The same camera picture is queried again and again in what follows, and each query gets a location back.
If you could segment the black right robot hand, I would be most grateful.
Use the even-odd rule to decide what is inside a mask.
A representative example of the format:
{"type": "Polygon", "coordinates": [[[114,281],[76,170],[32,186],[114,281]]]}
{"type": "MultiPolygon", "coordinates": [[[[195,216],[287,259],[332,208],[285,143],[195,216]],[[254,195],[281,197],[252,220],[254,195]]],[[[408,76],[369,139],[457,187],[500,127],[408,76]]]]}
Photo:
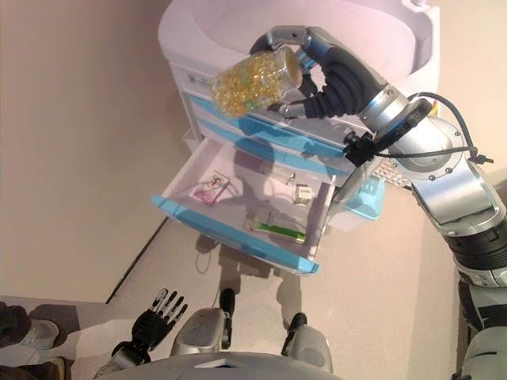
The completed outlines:
{"type": "Polygon", "coordinates": [[[254,42],[250,54],[283,45],[299,47],[299,91],[304,95],[300,101],[271,107],[286,119],[355,116],[387,86],[383,77],[320,27],[274,26],[254,42]]]}

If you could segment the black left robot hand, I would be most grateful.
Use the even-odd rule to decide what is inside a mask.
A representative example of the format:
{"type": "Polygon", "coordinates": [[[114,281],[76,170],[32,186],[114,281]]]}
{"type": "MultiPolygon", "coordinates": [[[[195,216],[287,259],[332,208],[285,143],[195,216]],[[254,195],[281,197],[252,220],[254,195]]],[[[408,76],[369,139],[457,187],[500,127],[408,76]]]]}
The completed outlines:
{"type": "Polygon", "coordinates": [[[177,291],[162,288],[132,327],[132,343],[141,352],[154,350],[181,320],[188,305],[177,291]]]}

